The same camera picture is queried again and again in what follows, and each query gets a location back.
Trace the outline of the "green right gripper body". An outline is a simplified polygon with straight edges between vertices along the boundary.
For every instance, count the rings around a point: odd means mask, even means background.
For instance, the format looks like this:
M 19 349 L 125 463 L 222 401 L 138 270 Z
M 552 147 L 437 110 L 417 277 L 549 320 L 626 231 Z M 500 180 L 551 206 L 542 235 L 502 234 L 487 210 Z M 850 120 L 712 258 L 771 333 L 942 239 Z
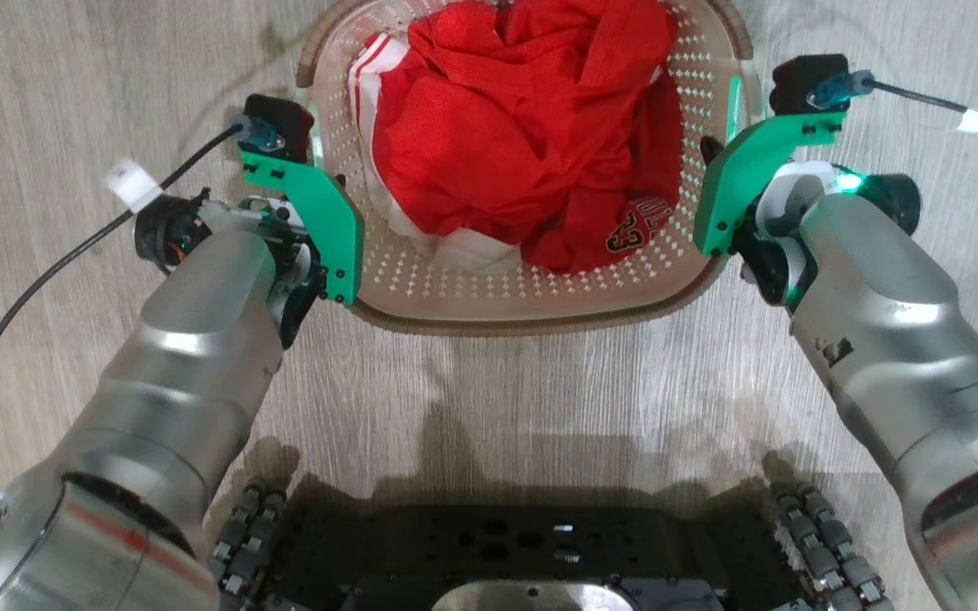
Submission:
M 745 212 L 796 150 L 831 146 L 845 112 L 778 115 L 745 128 L 706 167 L 692 241 L 706 258 L 728 254 Z

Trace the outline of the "mecanum wheel with rollers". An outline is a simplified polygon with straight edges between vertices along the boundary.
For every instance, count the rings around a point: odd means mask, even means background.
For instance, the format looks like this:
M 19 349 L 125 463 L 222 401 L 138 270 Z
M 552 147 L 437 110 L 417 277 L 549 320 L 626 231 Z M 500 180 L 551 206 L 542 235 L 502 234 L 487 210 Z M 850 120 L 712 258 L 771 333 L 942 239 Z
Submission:
M 259 608 L 286 502 L 286 491 L 253 479 L 234 503 L 206 561 L 220 595 L 218 611 Z
M 815 485 L 775 485 L 773 510 L 808 579 L 811 611 L 897 611 L 885 581 L 855 549 L 854 538 Z

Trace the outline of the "white garment with red stripes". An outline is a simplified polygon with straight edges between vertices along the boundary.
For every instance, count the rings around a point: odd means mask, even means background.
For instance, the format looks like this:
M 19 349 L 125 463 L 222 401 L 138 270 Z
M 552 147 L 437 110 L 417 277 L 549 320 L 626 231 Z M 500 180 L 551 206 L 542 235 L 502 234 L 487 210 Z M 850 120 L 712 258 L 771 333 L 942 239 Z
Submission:
M 364 50 L 358 52 L 348 73 L 350 108 L 360 139 L 370 205 L 387 224 L 389 231 L 407 240 L 419 254 L 427 256 L 432 266 L 478 274 L 520 270 L 519 246 L 509 246 L 469 229 L 458 229 L 443 237 L 420 232 L 380 178 L 373 144 L 383 74 L 394 70 L 408 56 L 408 52 L 410 46 L 403 32 L 397 36 L 388 32 L 373 35 L 366 42 Z

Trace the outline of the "red mesh jersey garment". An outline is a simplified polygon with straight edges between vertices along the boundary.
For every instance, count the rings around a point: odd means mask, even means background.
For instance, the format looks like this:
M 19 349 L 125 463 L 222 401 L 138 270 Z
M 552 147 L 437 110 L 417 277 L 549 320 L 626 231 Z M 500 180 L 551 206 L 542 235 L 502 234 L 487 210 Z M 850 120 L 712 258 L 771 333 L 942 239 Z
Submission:
M 660 0 L 461 0 L 401 32 L 373 148 L 420 232 L 469 229 L 519 246 L 522 266 L 586 273 L 674 216 L 678 26 Z

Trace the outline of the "beige perforated plastic laundry basket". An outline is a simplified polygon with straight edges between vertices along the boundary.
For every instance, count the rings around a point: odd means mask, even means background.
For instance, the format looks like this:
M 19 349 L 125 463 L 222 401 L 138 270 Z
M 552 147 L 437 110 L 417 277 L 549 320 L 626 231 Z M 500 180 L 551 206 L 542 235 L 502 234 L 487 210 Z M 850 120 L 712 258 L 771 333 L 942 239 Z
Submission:
M 296 66 L 296 100 L 309 108 L 319 169 L 345 178 L 363 221 L 361 286 L 352 310 L 398 333 L 505 337 L 613 328 L 669 316 L 722 273 L 694 246 L 704 162 L 701 138 L 728 143 L 763 119 L 748 27 L 734 0 L 661 0 L 679 27 L 668 64 L 682 97 L 683 154 L 674 216 L 635 255 L 582 274 L 517 267 L 466 273 L 435 266 L 392 232 L 370 201 L 346 74 L 378 32 L 403 31 L 451 0 L 334 0 L 307 36 Z

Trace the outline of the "left mecanum wheel with rollers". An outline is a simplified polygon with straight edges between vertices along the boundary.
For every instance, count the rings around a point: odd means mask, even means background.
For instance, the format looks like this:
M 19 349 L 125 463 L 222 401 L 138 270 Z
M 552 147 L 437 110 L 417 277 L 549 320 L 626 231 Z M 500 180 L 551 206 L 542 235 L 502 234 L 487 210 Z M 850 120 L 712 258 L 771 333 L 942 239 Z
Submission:
M 220 595 L 218 611 L 259 608 L 286 502 L 286 491 L 253 479 L 234 503 L 206 561 Z

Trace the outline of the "right mecanum wheel with rollers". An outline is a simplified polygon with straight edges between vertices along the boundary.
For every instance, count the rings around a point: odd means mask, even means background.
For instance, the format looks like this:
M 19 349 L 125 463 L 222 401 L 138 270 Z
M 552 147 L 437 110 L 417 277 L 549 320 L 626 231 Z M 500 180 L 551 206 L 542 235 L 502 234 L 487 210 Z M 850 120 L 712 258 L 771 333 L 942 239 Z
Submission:
M 811 611 L 897 611 L 885 581 L 855 549 L 854 538 L 815 485 L 775 485 L 773 510 L 808 579 Z

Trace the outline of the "white tape tag, large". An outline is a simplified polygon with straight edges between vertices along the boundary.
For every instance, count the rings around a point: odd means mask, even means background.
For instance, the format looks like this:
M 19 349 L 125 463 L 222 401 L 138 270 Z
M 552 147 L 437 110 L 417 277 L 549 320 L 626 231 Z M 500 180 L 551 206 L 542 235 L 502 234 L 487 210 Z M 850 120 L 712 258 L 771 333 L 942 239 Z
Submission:
M 104 184 L 133 214 L 147 209 L 164 193 L 164 188 L 142 166 L 128 158 L 108 171 Z

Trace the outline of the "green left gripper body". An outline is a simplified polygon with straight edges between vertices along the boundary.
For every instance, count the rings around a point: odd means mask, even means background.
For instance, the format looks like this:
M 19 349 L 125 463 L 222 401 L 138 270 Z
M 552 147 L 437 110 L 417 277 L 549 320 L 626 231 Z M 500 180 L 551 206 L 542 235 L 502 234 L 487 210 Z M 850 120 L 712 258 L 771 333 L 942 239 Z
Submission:
M 257 232 L 274 255 L 276 278 L 268 308 L 284 348 L 294 344 L 312 306 L 330 300 L 350 306 L 361 288 L 363 217 L 345 189 L 310 164 L 240 146 L 248 184 L 276 191 Z

